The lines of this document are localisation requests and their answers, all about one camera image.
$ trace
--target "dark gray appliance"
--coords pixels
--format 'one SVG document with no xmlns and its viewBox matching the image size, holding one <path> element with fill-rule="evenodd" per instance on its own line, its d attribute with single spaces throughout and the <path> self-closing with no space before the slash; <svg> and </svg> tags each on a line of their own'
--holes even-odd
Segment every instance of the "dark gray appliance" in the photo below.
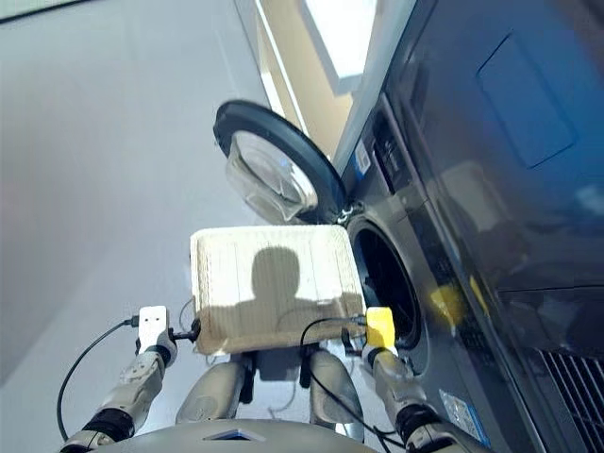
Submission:
<svg viewBox="0 0 604 453">
<path fill-rule="evenodd" d="M 418 2 L 342 175 L 270 110 L 217 113 L 243 198 L 346 227 L 430 402 L 499 452 L 604 451 L 603 18 Z"/>
<path fill-rule="evenodd" d="M 548 451 L 604 451 L 602 49 L 601 1 L 423 1 L 384 85 Z"/>
</svg>

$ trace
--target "gray floor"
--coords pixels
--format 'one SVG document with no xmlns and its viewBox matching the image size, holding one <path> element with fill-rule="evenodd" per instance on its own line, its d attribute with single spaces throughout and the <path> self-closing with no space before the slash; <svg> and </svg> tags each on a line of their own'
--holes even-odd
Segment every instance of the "gray floor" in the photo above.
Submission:
<svg viewBox="0 0 604 453">
<path fill-rule="evenodd" d="M 140 306 L 176 317 L 191 233 L 258 222 L 227 186 L 211 125 L 222 101 L 264 93 L 230 1 L 103 0 L 0 25 L 0 96 L 0 449 L 54 451 L 57 390 L 84 345 Z M 82 362 L 68 432 L 135 339 L 124 328 Z M 174 422 L 206 368 L 181 346 L 143 432 Z M 366 418 L 387 427 L 359 366 L 354 377 Z M 293 388 L 258 378 L 240 416 L 271 417 Z M 308 420 L 308 394 L 273 415 Z"/>
</svg>

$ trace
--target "black cable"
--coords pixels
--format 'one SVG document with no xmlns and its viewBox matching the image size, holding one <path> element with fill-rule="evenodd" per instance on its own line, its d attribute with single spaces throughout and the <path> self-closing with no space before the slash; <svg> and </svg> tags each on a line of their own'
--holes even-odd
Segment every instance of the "black cable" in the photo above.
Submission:
<svg viewBox="0 0 604 453">
<path fill-rule="evenodd" d="M 193 297 L 191 297 L 187 302 L 184 303 L 184 305 L 180 308 L 180 313 L 178 314 L 178 325 L 180 326 L 180 330 L 182 330 L 183 332 L 186 332 L 188 329 L 184 326 L 184 323 L 182 322 L 182 315 L 184 314 L 185 309 L 189 307 L 192 302 Z"/>
<path fill-rule="evenodd" d="M 57 424 L 59 425 L 60 436 L 63 438 L 63 442 L 65 442 L 65 441 L 67 441 L 67 439 L 69 439 L 69 436 L 67 435 L 67 432 L 65 431 L 65 426 L 63 425 L 63 394 L 65 393 L 65 387 L 67 387 L 67 382 L 69 382 L 70 377 L 72 376 L 72 374 L 74 373 L 74 371 L 76 370 L 77 366 L 82 361 L 82 359 L 84 359 L 86 354 L 91 352 L 91 349 L 93 349 L 97 344 L 99 344 L 103 340 L 105 340 L 111 333 L 113 333 L 118 328 L 120 328 L 122 326 L 132 326 L 133 323 L 134 323 L 134 317 L 132 317 L 132 319 L 125 319 L 120 324 L 117 324 L 117 325 L 113 326 L 112 328 L 110 328 L 107 332 L 105 332 L 103 335 L 101 335 L 96 340 L 94 340 L 86 349 L 84 349 L 84 352 L 82 352 L 79 355 L 79 357 L 75 360 L 72 367 L 67 372 L 67 376 L 65 376 L 63 383 L 60 385 L 59 397 L 57 398 Z"/>
<path fill-rule="evenodd" d="M 300 348 L 301 348 L 300 353 L 302 354 L 303 360 L 305 359 L 305 354 L 303 352 L 304 351 L 304 337 L 306 336 L 307 332 L 310 330 L 311 327 L 316 326 L 317 324 L 320 324 L 320 323 L 328 322 L 328 321 L 347 321 L 347 322 L 358 323 L 359 317 L 355 316 L 355 317 L 351 317 L 351 318 L 343 318 L 343 317 L 321 318 L 321 319 L 314 320 L 310 324 L 308 324 L 304 328 L 304 330 L 302 330 L 302 335 L 300 336 Z M 369 432 L 371 432 L 373 435 L 375 435 L 379 439 L 379 442 L 382 444 L 382 446 L 384 446 L 384 442 L 388 442 L 392 445 L 396 445 L 396 446 L 399 446 L 400 448 L 405 449 L 405 446 L 403 444 L 395 441 L 394 439 L 390 439 L 389 437 L 387 437 L 386 431 L 382 431 L 381 429 L 378 429 L 377 427 L 370 427 L 369 425 L 367 425 L 365 423 L 365 421 L 361 417 L 359 417 L 355 411 L 350 409 L 348 407 L 348 405 L 346 405 L 346 403 L 344 403 L 342 401 L 342 399 L 340 399 L 339 396 L 337 396 L 330 389 L 328 389 L 325 386 L 325 384 L 323 382 L 321 382 L 317 376 L 314 375 L 314 373 L 312 372 L 312 370 L 310 368 L 309 368 L 309 374 L 310 374 L 310 377 L 312 378 L 312 380 L 314 380 L 317 383 L 317 385 L 319 387 L 321 387 L 321 389 L 323 389 L 323 391 L 331 399 L 333 399 L 336 402 L 336 404 L 338 404 L 338 406 L 340 406 L 342 409 L 344 409 L 346 412 L 348 412 L 355 420 L 357 420 L 359 423 L 361 423 L 365 429 L 367 429 Z M 384 449 L 386 450 L 386 453 L 390 453 L 390 450 L 388 450 L 388 448 L 385 447 Z"/>
</svg>

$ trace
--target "label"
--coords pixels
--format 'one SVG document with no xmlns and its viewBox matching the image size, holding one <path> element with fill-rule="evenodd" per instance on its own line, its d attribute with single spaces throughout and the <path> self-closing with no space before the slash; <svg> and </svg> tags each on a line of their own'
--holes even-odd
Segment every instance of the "label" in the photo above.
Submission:
<svg viewBox="0 0 604 453">
<path fill-rule="evenodd" d="M 365 149 L 365 144 L 362 140 L 359 140 L 355 147 L 354 164 L 358 179 L 365 176 L 365 173 L 367 173 L 367 170 L 371 167 L 371 160 L 369 159 L 369 154 L 367 153 L 367 149 Z"/>
<path fill-rule="evenodd" d="M 491 446 L 491 442 L 484 432 L 480 420 L 478 420 L 476 409 L 452 394 L 448 394 L 442 390 L 439 390 L 439 393 L 441 394 L 441 399 L 445 405 L 446 415 L 448 416 L 449 421 L 458 428 L 463 429 L 477 441 L 482 442 L 484 445 Z"/>
</svg>

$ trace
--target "washing machine door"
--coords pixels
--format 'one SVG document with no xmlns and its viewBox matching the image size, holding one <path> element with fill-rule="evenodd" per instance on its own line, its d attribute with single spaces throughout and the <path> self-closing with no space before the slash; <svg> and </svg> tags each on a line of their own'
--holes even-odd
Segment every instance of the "washing machine door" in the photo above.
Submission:
<svg viewBox="0 0 604 453">
<path fill-rule="evenodd" d="M 332 224 L 344 209 L 344 185 L 325 155 L 273 111 L 226 102 L 216 113 L 214 136 L 229 182 L 268 222 Z"/>
</svg>

